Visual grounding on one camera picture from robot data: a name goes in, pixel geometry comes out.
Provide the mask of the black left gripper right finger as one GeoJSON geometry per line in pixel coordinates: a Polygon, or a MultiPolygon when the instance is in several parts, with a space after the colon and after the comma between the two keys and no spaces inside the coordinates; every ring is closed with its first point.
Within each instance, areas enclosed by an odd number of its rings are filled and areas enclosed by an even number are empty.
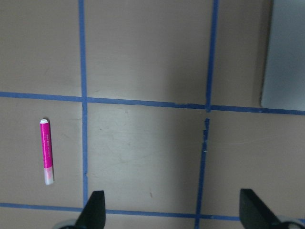
{"type": "Polygon", "coordinates": [[[279,218],[252,189],[242,188],[239,194],[239,219],[244,229],[275,229],[279,218]]]}

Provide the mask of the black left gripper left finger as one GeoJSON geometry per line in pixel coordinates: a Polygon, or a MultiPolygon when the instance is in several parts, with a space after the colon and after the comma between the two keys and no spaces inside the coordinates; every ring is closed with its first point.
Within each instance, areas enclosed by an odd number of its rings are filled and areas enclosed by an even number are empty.
{"type": "Polygon", "coordinates": [[[92,192],[80,216],[76,220],[76,229],[103,229],[106,221],[104,191],[92,192]]]}

